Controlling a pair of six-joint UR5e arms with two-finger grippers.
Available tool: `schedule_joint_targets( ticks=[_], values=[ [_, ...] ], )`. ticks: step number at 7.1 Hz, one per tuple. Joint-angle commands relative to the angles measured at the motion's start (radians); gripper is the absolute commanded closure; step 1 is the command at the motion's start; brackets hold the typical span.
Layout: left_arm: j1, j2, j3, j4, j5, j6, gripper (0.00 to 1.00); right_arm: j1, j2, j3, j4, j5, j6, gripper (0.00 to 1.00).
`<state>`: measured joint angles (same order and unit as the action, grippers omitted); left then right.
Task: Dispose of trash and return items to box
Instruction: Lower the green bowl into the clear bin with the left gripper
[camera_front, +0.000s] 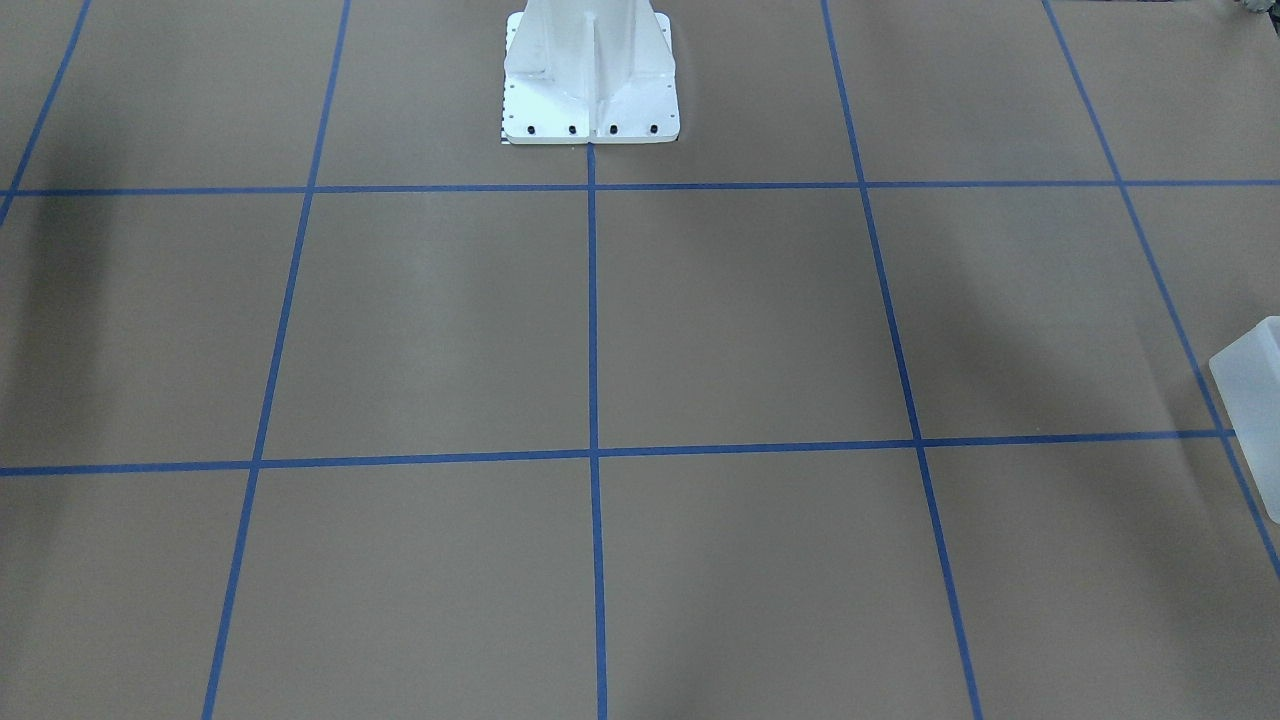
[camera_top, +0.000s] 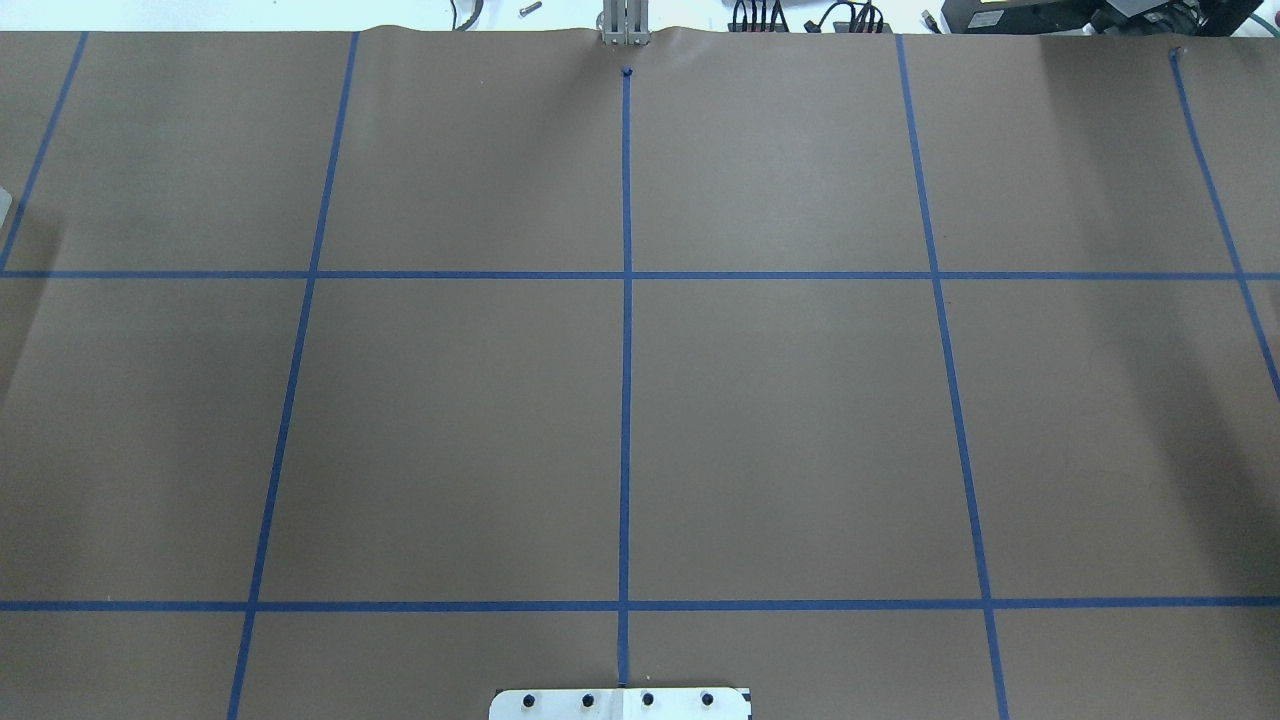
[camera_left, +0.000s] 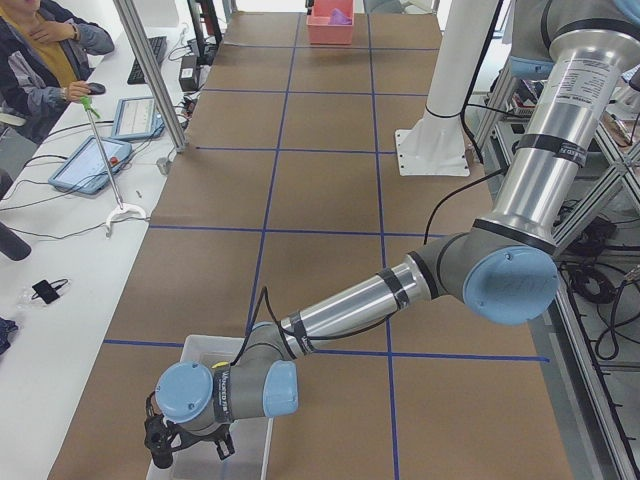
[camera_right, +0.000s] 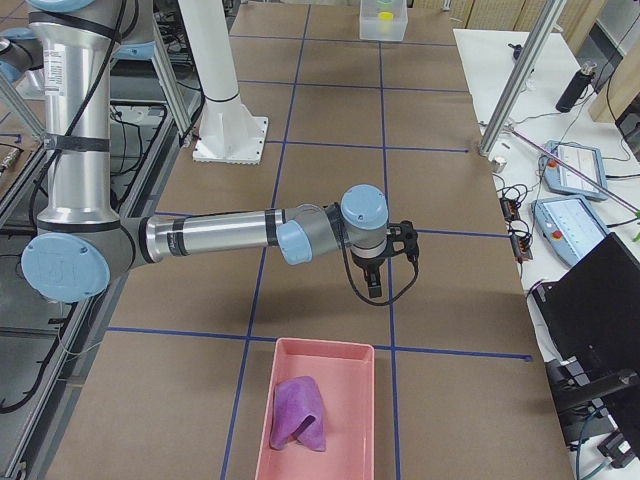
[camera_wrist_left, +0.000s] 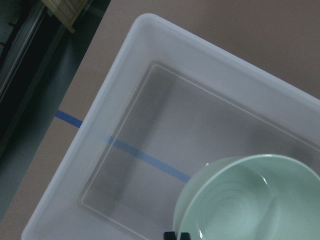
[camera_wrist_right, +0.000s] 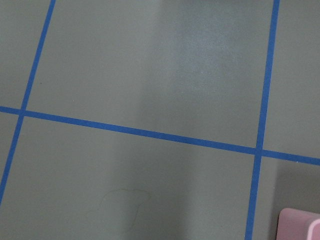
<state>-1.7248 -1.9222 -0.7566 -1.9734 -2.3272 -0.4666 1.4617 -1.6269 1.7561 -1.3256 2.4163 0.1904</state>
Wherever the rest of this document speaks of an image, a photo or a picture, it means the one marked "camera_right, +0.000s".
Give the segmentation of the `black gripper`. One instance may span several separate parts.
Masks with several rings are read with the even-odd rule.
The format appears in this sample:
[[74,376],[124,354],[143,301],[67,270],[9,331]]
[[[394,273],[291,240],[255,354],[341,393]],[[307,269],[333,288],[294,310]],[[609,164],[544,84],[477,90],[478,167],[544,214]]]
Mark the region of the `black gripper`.
[[368,295],[371,299],[382,296],[380,267],[385,261],[384,252],[386,247],[386,240],[382,240],[372,247],[364,247],[357,244],[353,244],[350,247],[354,264],[365,272]]

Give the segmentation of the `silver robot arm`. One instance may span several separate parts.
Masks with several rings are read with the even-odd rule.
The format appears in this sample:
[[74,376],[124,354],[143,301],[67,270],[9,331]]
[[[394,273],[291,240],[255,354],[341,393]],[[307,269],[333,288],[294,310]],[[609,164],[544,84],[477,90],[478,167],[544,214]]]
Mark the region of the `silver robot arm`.
[[299,265],[339,252],[357,266],[360,298],[382,304],[379,270],[387,258],[390,224],[384,194],[371,185],[349,188],[328,206],[303,204],[191,216],[136,216],[146,187],[171,160],[162,137],[182,141],[191,127],[200,162],[255,165],[268,121],[243,104],[220,2],[178,5],[202,95],[177,113],[162,101],[151,132],[116,116],[111,68],[148,61],[161,51],[150,1],[33,1],[28,23],[43,52],[43,163],[27,205],[32,234],[19,256],[19,277],[46,300],[73,304],[95,297],[143,266],[166,258],[275,247]]

